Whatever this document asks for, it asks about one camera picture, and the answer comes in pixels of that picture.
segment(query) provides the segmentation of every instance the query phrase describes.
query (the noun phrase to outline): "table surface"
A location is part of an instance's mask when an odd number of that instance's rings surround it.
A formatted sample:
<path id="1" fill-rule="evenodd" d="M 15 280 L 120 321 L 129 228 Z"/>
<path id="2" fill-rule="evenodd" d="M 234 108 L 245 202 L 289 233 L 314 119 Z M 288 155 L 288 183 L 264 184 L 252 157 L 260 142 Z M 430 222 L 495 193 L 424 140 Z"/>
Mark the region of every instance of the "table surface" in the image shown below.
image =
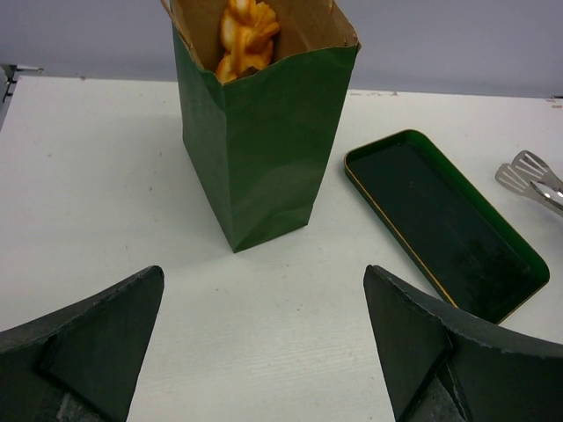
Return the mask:
<path id="1" fill-rule="evenodd" d="M 435 293 L 342 160 L 406 128 L 425 133 L 551 269 L 502 325 L 563 343 L 563 224 L 494 181 L 521 149 L 563 171 L 559 103 L 350 91 L 309 226 L 235 255 L 181 141 L 176 84 L 31 76 L 0 132 L 0 331 L 156 264 L 165 294 L 129 420 L 393 420 L 365 267 Z"/>

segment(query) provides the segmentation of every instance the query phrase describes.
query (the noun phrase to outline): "paper bag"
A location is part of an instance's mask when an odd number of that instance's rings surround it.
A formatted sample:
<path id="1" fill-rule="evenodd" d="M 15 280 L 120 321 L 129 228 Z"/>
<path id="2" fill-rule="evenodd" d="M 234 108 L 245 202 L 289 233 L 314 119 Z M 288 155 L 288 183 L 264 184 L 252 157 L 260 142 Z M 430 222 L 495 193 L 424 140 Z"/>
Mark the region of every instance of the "paper bag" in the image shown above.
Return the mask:
<path id="1" fill-rule="evenodd" d="M 360 43 L 330 0 L 267 0 L 281 26 L 272 64 L 221 84 L 227 3 L 172 0 L 169 12 L 184 143 L 237 252 L 308 223 Z"/>

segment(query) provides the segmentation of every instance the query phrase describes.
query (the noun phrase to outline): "metal tongs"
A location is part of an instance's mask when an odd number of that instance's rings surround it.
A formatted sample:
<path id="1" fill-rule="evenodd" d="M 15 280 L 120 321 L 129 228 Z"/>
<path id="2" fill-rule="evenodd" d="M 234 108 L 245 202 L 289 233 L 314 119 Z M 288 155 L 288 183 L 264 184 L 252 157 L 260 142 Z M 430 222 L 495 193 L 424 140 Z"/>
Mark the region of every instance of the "metal tongs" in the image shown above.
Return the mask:
<path id="1" fill-rule="evenodd" d="M 510 192 L 530 198 L 563 217 L 563 182 L 539 156 L 524 150 L 494 178 Z"/>

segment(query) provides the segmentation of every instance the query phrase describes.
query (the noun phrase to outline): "green tray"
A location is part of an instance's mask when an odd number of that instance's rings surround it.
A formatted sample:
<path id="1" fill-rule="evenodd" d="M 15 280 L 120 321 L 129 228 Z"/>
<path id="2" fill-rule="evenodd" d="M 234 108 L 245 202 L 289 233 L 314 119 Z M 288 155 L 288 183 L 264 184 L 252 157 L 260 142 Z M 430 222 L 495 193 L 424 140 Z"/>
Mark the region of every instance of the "green tray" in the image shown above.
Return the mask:
<path id="1" fill-rule="evenodd" d="M 345 170 L 452 305 L 497 324 L 549 280 L 542 258 L 420 132 L 350 151 Z"/>

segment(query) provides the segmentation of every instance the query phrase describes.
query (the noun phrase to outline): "twisted pastry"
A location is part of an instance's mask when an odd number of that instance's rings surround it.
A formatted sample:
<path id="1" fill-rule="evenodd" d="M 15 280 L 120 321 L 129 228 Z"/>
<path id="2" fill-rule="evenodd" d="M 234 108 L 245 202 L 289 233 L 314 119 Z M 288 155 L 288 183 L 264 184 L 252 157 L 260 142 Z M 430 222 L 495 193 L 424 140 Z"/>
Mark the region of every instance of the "twisted pastry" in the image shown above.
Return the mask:
<path id="1" fill-rule="evenodd" d="M 216 75 L 222 84 L 234 81 L 250 68 L 265 69 L 272 61 L 272 37 L 280 31 L 275 12 L 256 0 L 229 0 L 221 16 L 221 43 L 225 47 Z"/>

